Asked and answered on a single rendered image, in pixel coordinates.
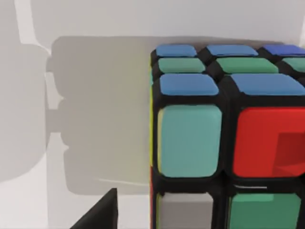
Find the multicoloured puzzle cube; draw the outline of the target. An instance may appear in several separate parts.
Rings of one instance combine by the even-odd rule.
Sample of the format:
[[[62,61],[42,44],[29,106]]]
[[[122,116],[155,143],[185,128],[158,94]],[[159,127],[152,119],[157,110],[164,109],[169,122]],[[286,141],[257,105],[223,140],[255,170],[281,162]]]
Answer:
[[[305,49],[150,55],[150,228],[305,229]]]

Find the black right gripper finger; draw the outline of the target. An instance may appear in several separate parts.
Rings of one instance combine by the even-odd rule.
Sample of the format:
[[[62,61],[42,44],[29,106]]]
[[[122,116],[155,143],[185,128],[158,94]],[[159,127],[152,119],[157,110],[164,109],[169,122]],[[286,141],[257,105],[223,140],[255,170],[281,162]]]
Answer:
[[[111,188],[70,229],[117,229],[117,188]]]

